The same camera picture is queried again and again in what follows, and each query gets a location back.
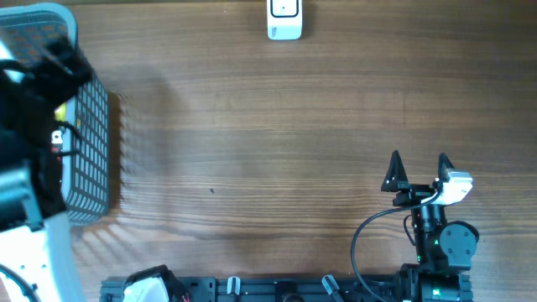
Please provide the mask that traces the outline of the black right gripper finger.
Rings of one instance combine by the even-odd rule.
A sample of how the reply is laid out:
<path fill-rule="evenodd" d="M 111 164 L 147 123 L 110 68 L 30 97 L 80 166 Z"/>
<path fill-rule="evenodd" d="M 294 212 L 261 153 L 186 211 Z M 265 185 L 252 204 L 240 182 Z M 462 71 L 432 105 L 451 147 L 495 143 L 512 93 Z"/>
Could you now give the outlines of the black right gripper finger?
<path fill-rule="evenodd" d="M 394 150 L 388 166 L 387 174 L 381 185 L 382 192 L 400 192 L 409 188 L 409 180 L 399 151 Z"/>
<path fill-rule="evenodd" d="M 453 169 L 453 168 L 454 168 L 454 165 L 449 160 L 447 154 L 446 153 L 439 154 L 439 159 L 438 159 L 438 178 L 440 180 L 446 180 L 447 179 L 447 171 L 449 169 Z"/>

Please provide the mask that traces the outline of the yellow candy canister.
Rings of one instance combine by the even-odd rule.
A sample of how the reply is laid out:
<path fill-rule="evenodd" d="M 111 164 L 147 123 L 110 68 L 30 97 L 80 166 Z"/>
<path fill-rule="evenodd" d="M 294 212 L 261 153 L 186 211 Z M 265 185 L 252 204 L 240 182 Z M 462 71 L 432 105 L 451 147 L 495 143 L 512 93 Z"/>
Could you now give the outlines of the yellow candy canister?
<path fill-rule="evenodd" d="M 64 122 L 66 120 L 66 104 L 62 104 L 55 109 L 55 120 Z"/>

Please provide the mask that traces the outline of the hex wrench set package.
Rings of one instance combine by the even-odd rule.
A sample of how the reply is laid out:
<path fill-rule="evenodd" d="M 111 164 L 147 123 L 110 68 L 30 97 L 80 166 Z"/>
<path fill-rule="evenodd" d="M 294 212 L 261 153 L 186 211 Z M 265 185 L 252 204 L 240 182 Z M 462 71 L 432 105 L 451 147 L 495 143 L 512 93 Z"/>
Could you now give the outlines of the hex wrench set package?
<path fill-rule="evenodd" d="M 55 130 L 51 133 L 52 152 L 58 153 L 63 148 L 63 132 L 61 130 Z"/>

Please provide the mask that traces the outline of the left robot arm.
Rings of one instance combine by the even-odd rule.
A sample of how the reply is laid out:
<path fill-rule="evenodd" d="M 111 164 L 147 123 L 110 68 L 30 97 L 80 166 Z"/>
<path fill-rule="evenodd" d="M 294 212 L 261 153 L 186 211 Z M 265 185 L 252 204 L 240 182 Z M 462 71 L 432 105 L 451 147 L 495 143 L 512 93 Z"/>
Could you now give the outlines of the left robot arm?
<path fill-rule="evenodd" d="M 51 134 L 55 109 L 93 77 L 67 38 L 31 66 L 1 61 L 1 280 L 13 301 L 83 301 Z"/>

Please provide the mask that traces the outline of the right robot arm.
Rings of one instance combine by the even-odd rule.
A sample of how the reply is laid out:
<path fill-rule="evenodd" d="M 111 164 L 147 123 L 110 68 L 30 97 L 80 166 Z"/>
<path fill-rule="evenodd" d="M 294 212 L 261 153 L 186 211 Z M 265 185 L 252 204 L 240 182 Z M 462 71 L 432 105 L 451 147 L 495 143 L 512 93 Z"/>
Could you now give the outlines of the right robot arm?
<path fill-rule="evenodd" d="M 472 300 L 464 273 L 472 267 L 479 232 L 467 222 L 446 219 L 446 208 L 461 202 L 472 187 L 471 174 L 455 168 L 446 154 L 439 155 L 438 175 L 431 184 L 412 184 L 399 152 L 392 152 L 381 191 L 394 193 L 393 206 L 410 213 L 417 258 L 394 275 L 394 300 Z"/>

